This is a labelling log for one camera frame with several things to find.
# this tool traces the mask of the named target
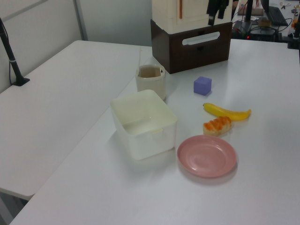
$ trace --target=wooden box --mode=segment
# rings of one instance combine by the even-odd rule
[[[170,74],[228,60],[232,22],[174,34],[150,23],[152,54]]]

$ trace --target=wall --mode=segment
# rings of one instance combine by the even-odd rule
[[[4,25],[23,76],[73,41],[82,39],[73,0],[45,1],[7,19]],[[10,86],[8,70],[8,56],[1,42],[0,93]]]
[[[77,0],[89,41],[151,46],[151,0]]]

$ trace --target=yellow banana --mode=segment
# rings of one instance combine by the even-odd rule
[[[245,112],[235,112],[235,111],[223,109],[212,103],[204,103],[203,107],[207,112],[215,116],[228,116],[231,120],[244,120],[248,118],[251,114],[251,109]]]

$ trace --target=white plastic container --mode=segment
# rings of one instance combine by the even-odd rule
[[[175,146],[177,117],[153,90],[110,103],[119,137],[132,158],[140,160]]]
[[[208,27],[206,14],[209,0],[152,0],[152,20],[168,34]],[[215,19],[215,25],[231,22],[233,0],[224,12],[224,18]]]

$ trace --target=pink plate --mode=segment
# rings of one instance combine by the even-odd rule
[[[218,177],[236,164],[233,147],[221,138],[197,135],[186,139],[177,150],[180,163],[199,177]]]

